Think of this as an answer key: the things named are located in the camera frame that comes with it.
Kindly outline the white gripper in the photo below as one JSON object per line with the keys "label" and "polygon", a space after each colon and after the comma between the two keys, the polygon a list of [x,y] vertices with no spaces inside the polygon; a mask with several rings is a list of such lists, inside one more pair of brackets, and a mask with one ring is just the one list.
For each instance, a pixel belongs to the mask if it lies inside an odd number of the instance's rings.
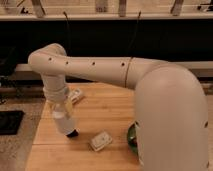
{"label": "white gripper", "polygon": [[47,101],[54,118],[70,117],[72,115],[73,104],[70,99],[62,102]]}

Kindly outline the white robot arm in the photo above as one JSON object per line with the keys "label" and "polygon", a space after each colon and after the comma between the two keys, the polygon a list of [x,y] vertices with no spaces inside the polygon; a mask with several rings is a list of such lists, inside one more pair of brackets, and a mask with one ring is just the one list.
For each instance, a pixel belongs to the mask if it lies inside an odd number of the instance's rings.
{"label": "white robot arm", "polygon": [[67,76],[132,89],[140,171],[208,171],[207,101],[187,68],[137,57],[69,57],[58,43],[32,52],[28,65],[41,75],[62,134],[76,132]]}

